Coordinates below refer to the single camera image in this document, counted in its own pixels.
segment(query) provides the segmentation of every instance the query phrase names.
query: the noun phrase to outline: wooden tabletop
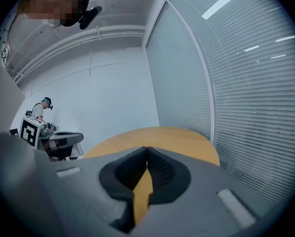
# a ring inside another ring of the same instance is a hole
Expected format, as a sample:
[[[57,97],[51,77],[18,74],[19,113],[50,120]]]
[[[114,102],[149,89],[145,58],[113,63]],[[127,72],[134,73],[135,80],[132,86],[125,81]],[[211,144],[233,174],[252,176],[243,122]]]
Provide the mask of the wooden tabletop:
[[[211,162],[220,166],[214,146],[201,134],[179,127],[149,127],[114,136],[92,148],[84,158],[117,153],[135,147],[155,147]],[[146,170],[134,189],[134,216],[138,223],[148,210],[148,196],[153,192],[152,179]]]

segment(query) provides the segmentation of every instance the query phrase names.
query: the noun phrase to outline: ceiling light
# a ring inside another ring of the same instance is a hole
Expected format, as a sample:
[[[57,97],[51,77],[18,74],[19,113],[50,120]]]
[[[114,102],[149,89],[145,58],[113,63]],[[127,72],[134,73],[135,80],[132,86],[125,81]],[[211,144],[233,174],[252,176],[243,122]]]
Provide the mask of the ceiling light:
[[[272,10],[269,10],[268,12],[271,12],[271,11],[274,11],[274,10],[277,10],[277,9],[280,9],[281,7],[277,7],[277,8],[274,8]]]
[[[284,41],[284,40],[290,40],[290,39],[294,39],[294,38],[295,38],[295,35],[289,36],[289,37],[285,37],[285,38],[282,38],[282,39],[277,39],[276,42],[281,42],[281,41]]]
[[[256,49],[256,48],[259,48],[259,45],[256,45],[256,46],[253,46],[251,48],[245,49],[244,51],[248,52],[248,51],[251,51],[251,50]]]
[[[283,56],[286,56],[286,54],[275,56],[275,57],[271,57],[271,59],[275,59],[275,58],[279,58],[279,57],[283,57]]]
[[[204,19],[210,18],[213,14],[215,14],[218,10],[220,10],[223,6],[225,6],[231,0],[218,0],[214,5],[212,5],[203,15]]]

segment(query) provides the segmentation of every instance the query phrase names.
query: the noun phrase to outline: ceiling pipe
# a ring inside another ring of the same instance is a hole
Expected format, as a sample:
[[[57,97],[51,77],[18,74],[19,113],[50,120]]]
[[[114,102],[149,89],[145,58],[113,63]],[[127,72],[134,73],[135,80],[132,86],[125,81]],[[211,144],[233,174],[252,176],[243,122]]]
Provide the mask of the ceiling pipe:
[[[120,25],[120,26],[108,26],[98,28],[100,31],[100,35],[102,39],[106,37],[121,37],[121,36],[131,36],[131,37],[142,37],[144,35],[144,26],[135,26],[135,25]],[[53,54],[60,53],[61,50],[67,50],[74,46],[77,46],[81,43],[85,43],[85,41],[93,41],[99,39],[99,35],[96,29],[91,29],[88,31],[83,31],[81,33],[75,34],[68,38],[65,38],[56,44],[50,46],[42,53],[33,58],[30,62],[28,62],[20,71],[18,67],[14,69],[15,72],[20,72],[22,74],[27,75],[29,71],[35,69],[37,66],[40,66],[46,60],[50,59],[49,57],[53,57]],[[17,74],[13,79],[14,82],[18,83],[24,76]]]

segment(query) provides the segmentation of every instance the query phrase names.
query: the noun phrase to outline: window blinds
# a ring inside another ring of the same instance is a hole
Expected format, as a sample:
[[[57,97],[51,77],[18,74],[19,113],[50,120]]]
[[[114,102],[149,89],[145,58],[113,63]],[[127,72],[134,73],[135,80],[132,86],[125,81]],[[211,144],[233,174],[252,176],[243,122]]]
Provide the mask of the window blinds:
[[[165,5],[147,47],[161,126],[179,126],[210,140],[208,88],[195,45]]]
[[[211,74],[221,166],[272,205],[290,198],[295,29],[289,17],[276,0],[170,1],[191,27]],[[186,82],[189,91],[193,86]]]

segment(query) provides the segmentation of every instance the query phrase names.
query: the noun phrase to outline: black rubber pad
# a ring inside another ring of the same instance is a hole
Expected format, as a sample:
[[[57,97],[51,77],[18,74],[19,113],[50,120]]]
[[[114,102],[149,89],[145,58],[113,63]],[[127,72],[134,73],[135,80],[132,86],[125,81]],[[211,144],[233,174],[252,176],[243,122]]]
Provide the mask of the black rubber pad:
[[[190,171],[184,164],[154,148],[148,148],[148,170],[154,191],[149,195],[149,205],[175,201],[191,182]]]
[[[133,202],[132,190],[146,170],[146,151],[147,148],[142,147],[102,168],[99,181],[110,197]]]

